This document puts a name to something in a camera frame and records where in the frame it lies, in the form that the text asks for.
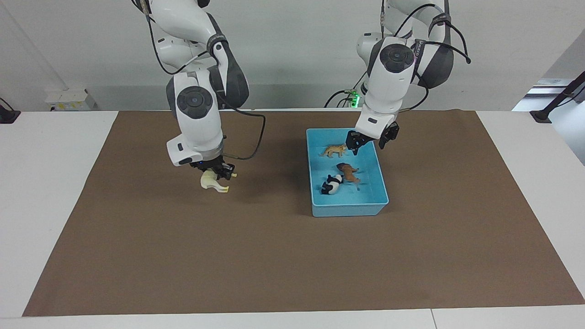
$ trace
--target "toy animal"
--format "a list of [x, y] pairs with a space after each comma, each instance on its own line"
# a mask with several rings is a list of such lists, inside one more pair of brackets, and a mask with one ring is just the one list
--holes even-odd
[[213, 170], [208, 169], [203, 173], [203, 175], [201, 175], [201, 187], [203, 187], [204, 189], [212, 188], [220, 193], [227, 193], [229, 191], [229, 186], [225, 187], [219, 185], [217, 179], [218, 175], [214, 173]]
[[342, 157], [343, 154], [347, 151], [347, 146], [345, 144], [342, 145], [331, 145], [325, 149], [325, 152], [319, 156], [327, 155], [328, 157], [332, 157], [334, 153], [337, 153], [338, 157]]
[[335, 194], [339, 189], [339, 185], [343, 183], [343, 176], [335, 175], [331, 177], [331, 175], [327, 175], [327, 181], [323, 183], [321, 188], [321, 194]]
[[343, 172], [343, 178], [345, 178], [345, 180], [353, 182], [356, 185], [357, 190], [358, 191], [360, 190], [358, 184], [361, 182], [361, 180], [359, 180], [356, 176], [353, 175], [354, 172], [360, 170], [359, 168], [354, 169], [348, 163], [340, 163], [337, 165], [337, 169]]

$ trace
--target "floor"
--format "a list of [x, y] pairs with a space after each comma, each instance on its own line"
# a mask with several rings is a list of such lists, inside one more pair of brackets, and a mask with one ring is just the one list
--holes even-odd
[[[512, 111], [527, 112], [545, 108], [553, 97], [524, 98]], [[555, 130], [585, 165], [585, 102], [574, 101], [556, 108], [550, 113]]]

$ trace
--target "power outlet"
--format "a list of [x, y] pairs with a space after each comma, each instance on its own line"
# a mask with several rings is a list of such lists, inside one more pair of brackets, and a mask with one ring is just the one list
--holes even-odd
[[45, 103], [51, 111], [92, 111], [97, 107], [87, 90], [48, 92]]

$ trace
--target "white table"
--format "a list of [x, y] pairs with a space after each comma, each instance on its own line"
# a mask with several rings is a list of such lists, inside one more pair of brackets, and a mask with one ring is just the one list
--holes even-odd
[[[0, 126], [0, 328], [585, 328], [585, 306], [20, 318], [116, 115], [25, 112]], [[583, 294], [585, 167], [528, 113], [478, 115]]]

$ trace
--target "blue plastic bin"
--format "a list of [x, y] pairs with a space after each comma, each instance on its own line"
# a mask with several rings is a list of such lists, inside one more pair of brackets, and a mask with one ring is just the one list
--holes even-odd
[[[374, 216], [388, 204], [388, 192], [373, 143], [362, 146], [357, 156], [350, 150], [343, 157], [338, 157], [337, 154], [332, 158], [320, 156], [327, 146], [344, 144], [350, 130], [307, 129], [309, 179], [315, 217]], [[359, 168], [354, 175], [361, 180], [360, 190], [357, 190], [354, 183], [344, 181], [336, 194], [321, 194], [321, 186], [327, 180], [327, 175], [343, 174], [336, 167], [342, 162]]]

